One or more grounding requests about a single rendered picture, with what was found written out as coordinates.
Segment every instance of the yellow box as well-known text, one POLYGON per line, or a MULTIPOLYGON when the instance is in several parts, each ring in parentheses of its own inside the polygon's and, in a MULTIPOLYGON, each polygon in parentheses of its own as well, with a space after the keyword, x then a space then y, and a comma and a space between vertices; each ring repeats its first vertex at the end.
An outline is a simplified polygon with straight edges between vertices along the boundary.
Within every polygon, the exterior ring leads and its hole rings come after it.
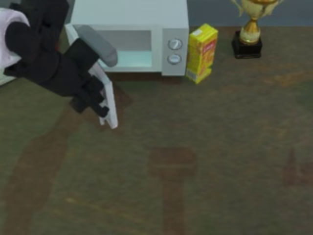
POLYGON ((206 23, 189 35, 186 76, 193 74, 193 81, 211 73, 208 68, 213 64, 217 38, 218 31, 206 23))

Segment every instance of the white microwave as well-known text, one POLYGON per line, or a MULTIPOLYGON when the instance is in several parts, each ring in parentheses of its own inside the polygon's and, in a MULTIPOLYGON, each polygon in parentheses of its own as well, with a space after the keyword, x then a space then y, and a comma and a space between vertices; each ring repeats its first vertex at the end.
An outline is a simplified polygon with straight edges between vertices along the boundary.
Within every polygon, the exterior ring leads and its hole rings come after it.
POLYGON ((187 0, 75 0, 65 25, 69 43, 83 25, 96 30, 118 54, 107 72, 185 75, 189 22, 187 0))

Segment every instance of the microwave control panel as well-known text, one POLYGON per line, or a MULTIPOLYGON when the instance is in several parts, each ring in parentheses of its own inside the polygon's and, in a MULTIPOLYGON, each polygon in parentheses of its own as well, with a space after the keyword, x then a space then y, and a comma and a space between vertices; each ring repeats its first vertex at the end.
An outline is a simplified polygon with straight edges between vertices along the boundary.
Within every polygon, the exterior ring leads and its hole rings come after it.
POLYGON ((185 75, 188 37, 188 28, 163 29, 162 75, 185 75))

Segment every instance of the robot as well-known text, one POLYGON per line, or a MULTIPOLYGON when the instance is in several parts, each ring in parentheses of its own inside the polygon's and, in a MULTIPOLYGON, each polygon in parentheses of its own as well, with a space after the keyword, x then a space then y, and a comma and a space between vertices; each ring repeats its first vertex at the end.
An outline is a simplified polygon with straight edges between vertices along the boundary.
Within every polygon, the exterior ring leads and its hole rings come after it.
POLYGON ((25 78, 57 95, 72 97, 70 106, 78 113, 91 107, 104 118, 109 112, 107 106, 99 105, 104 101, 104 85, 89 73, 99 54, 81 38, 65 54, 56 50, 68 9, 67 0, 22 0, 0 9, 2 22, 8 22, 6 16, 13 13, 21 19, 0 28, 0 67, 5 67, 7 76, 25 78), (9 60, 1 63, 5 56, 9 60))

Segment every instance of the trophy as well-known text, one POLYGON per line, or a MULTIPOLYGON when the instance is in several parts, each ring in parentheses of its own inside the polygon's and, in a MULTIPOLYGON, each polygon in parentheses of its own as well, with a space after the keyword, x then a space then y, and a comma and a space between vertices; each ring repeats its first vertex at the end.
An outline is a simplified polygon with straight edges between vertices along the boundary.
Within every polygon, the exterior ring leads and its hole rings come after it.
POLYGON ((260 58, 262 41, 261 31, 258 26, 258 19, 267 15, 271 15, 274 8, 284 0, 231 0, 239 9, 239 16, 246 12, 250 16, 250 21, 235 32, 232 41, 232 47, 235 57, 242 58, 260 58))

